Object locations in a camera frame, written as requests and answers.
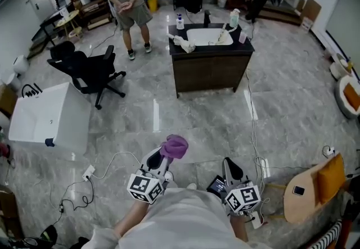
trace office chair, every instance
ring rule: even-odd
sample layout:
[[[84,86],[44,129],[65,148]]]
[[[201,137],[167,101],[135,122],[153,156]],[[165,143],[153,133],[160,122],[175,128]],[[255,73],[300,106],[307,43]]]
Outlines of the office chair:
[[[75,52],[75,45],[70,41],[62,42],[50,48],[51,58],[54,60],[64,60]]]
[[[125,93],[119,92],[108,85],[109,82],[116,79],[119,75],[126,76],[125,71],[115,72],[115,53],[113,53],[113,51],[114,46],[110,45],[105,55],[88,58],[84,52],[75,51],[70,57],[64,60],[57,61],[49,59],[47,62],[56,69],[70,75],[74,86],[81,93],[97,93],[95,108],[100,110],[102,107],[99,102],[105,88],[120,95],[122,98],[125,97]],[[81,86],[81,80],[86,84],[85,87]]]

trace white sink basin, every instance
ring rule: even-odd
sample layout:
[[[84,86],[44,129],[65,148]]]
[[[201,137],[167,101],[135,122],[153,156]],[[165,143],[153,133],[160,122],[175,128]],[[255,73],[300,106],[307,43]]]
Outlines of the white sink basin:
[[[199,28],[189,29],[186,34],[187,39],[195,44],[195,46],[231,45],[233,40],[227,30],[224,30],[219,40],[221,32],[221,28]]]
[[[84,154],[91,104],[69,82],[19,98],[11,118],[9,139],[45,149],[50,139],[55,152]]]

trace projector screen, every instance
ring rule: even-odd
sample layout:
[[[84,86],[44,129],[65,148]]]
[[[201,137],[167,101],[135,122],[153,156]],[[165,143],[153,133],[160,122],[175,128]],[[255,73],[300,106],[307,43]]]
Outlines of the projector screen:
[[[360,0],[338,0],[326,31],[360,74]]]

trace purple cloth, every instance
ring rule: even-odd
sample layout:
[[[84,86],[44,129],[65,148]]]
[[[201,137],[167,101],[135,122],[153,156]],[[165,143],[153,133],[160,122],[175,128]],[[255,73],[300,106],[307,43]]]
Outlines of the purple cloth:
[[[187,141],[179,135],[169,135],[166,139],[161,144],[160,154],[170,159],[181,159],[189,147]]]

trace yellow trash can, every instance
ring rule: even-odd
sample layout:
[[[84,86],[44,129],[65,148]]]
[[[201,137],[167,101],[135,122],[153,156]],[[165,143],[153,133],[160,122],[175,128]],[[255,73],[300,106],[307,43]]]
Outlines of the yellow trash can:
[[[151,12],[158,10],[158,0],[148,0],[147,4]]]

